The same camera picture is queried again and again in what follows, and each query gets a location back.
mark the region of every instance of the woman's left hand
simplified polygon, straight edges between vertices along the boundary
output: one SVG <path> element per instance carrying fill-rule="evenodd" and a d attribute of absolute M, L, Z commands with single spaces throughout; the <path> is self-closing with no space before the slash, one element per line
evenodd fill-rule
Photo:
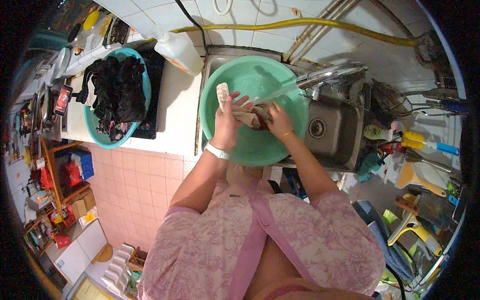
<path fill-rule="evenodd" d="M 210 144 L 228 153 L 230 153 L 237 144 L 237 129 L 243 124 L 233 117 L 233 105 L 241 106 L 249 99 L 248 96 L 243 96 L 233 104 L 233 99 L 239 95 L 240 92 L 233 92 L 227 96 L 223 112 L 219 107 L 215 114 L 215 134 Z M 244 108 L 248 109 L 251 106 L 251 104 L 247 104 Z"/>

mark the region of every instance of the yellow hose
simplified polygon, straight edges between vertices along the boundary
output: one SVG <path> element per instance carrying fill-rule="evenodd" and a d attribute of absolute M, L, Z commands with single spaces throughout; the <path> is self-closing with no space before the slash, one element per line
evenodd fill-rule
<path fill-rule="evenodd" d="M 356 25 L 352 25 L 349 23 L 345 23 L 341 21 L 333 21 L 329 19 L 320 19 L 320 18 L 297 18 L 297 19 L 284 20 L 280 22 L 263 24 L 263 25 L 212 24 L 212 25 L 202 25 L 202 28 L 204 30 L 212 30 L 212 29 L 265 30 L 265 29 L 274 29 L 274 28 L 288 27 L 288 26 L 294 26 L 294 25 L 304 25 L 304 24 L 317 24 L 317 25 L 342 28 L 342 29 L 359 33 L 364 36 L 369 36 L 369 37 L 378 39 L 386 43 L 398 45 L 398 46 L 405 46 L 405 47 L 417 46 L 417 43 L 413 39 L 384 35 L 383 33 L 375 32 L 375 31 L 372 31 L 363 27 L 359 27 Z M 195 26 L 187 26 L 179 29 L 174 29 L 172 30 L 172 32 L 180 33 L 180 32 L 189 32 L 189 31 L 196 31 L 196 30 L 199 30 L 199 29 Z"/>

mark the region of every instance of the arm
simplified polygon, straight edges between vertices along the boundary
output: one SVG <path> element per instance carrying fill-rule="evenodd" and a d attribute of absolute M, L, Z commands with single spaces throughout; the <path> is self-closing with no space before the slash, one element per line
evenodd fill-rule
<path fill-rule="evenodd" d="M 301 182 L 309 198 L 314 199 L 325 192 L 338 191 L 335 182 L 324 167 L 308 151 L 302 140 L 293 133 L 293 127 L 284 109 L 276 103 L 269 105 L 273 122 L 270 132 L 279 139 L 292 155 L 297 165 Z"/>
<path fill-rule="evenodd" d="M 240 95 L 234 92 L 225 99 L 222 110 L 218 108 L 215 114 L 215 135 L 210 144 L 217 149 L 228 153 L 237 143 L 237 129 L 242 123 L 236 121 L 232 115 L 232 101 Z M 248 100 L 248 96 L 242 97 L 235 104 L 242 105 Z M 202 153 L 197 164 L 187 175 L 178 190 L 173 195 L 170 207 L 188 207 L 199 213 L 204 212 L 220 178 L 224 178 L 228 167 L 228 161 L 218 158 L 208 150 Z"/>

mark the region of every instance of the white cabinet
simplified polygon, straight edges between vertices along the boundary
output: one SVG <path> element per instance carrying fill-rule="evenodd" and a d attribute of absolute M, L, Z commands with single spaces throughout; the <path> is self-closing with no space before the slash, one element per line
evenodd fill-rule
<path fill-rule="evenodd" d="M 70 282 L 75 283 L 90 261 L 78 240 L 74 240 L 55 260 L 55 265 Z"/>
<path fill-rule="evenodd" d="M 98 219 L 85 228 L 80 236 L 77 237 L 77 241 L 79 241 L 80 246 L 85 251 L 85 254 L 88 256 L 90 261 L 92 261 L 107 243 L 107 239 L 105 238 L 105 234 L 103 234 L 103 230 Z"/>

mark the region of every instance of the hand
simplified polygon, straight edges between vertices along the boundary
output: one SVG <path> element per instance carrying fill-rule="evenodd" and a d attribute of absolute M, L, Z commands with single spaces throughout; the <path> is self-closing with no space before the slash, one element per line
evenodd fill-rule
<path fill-rule="evenodd" d="M 286 139 L 293 134 L 285 136 L 286 133 L 293 133 L 293 126 L 290 122 L 287 112 L 275 102 L 267 104 L 270 109 L 270 114 L 272 115 L 273 122 L 267 122 L 268 129 L 270 132 L 282 143 L 285 143 Z"/>
<path fill-rule="evenodd" d="M 223 112 L 220 107 L 215 114 L 215 134 L 210 144 L 220 150 L 230 153 L 237 144 L 237 129 L 243 124 L 233 118 L 233 106 L 240 106 L 248 100 L 248 96 L 243 96 L 233 105 L 233 99 L 238 97 L 240 92 L 233 92 L 225 99 Z M 244 108 L 248 109 L 252 105 L 247 104 Z"/>

